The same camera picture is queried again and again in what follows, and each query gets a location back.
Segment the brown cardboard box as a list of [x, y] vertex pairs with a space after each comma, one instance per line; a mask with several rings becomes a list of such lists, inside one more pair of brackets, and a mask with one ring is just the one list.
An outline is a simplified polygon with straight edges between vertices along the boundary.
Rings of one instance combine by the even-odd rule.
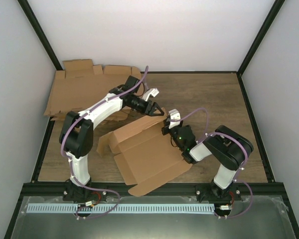
[[144, 116], [99, 138], [98, 154], [110, 148], [132, 196], [144, 196], [192, 167], [171, 145], [170, 136], [162, 135], [166, 117]]

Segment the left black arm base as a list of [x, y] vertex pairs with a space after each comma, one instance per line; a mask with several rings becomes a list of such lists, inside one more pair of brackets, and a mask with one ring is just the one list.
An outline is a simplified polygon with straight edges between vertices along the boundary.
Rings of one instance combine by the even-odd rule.
[[105, 201], [106, 195], [103, 192], [93, 191], [81, 186], [75, 185], [71, 180], [65, 181], [63, 193], [64, 201], [75, 203], [84, 203], [88, 201]]

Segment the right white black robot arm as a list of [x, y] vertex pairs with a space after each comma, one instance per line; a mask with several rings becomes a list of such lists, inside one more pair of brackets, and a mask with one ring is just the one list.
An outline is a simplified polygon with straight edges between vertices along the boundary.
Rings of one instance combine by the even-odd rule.
[[163, 135], [170, 135], [174, 146], [182, 152], [181, 155], [188, 164], [196, 164], [210, 155], [220, 162], [210, 190], [214, 199], [224, 200], [229, 195], [229, 187], [237, 172], [254, 151], [252, 143], [224, 125], [220, 125], [204, 140], [197, 141], [191, 126], [182, 124], [183, 121], [174, 123], [167, 118], [163, 121], [161, 132]]

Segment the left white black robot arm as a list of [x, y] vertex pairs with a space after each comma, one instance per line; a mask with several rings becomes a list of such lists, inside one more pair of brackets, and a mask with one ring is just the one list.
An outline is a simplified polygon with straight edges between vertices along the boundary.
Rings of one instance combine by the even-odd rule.
[[147, 89], [142, 96], [136, 92], [143, 84], [144, 78], [129, 76], [122, 85], [112, 88], [99, 102], [78, 113], [67, 113], [59, 142], [61, 155], [68, 159], [70, 165], [70, 181], [77, 185], [74, 195], [80, 201], [87, 201], [92, 195], [88, 186], [91, 180], [88, 172], [88, 154], [93, 146], [94, 129], [107, 117], [124, 107], [146, 116], [156, 117], [164, 115], [163, 110], [154, 98], [159, 94], [157, 88]]

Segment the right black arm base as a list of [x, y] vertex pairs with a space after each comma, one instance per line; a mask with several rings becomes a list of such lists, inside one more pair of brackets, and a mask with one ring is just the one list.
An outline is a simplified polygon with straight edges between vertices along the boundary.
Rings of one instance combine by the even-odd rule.
[[241, 196], [236, 193], [238, 188], [230, 184], [226, 189], [219, 188], [214, 182], [202, 183], [195, 186], [196, 199], [199, 202], [229, 203], [230, 201], [241, 201]]

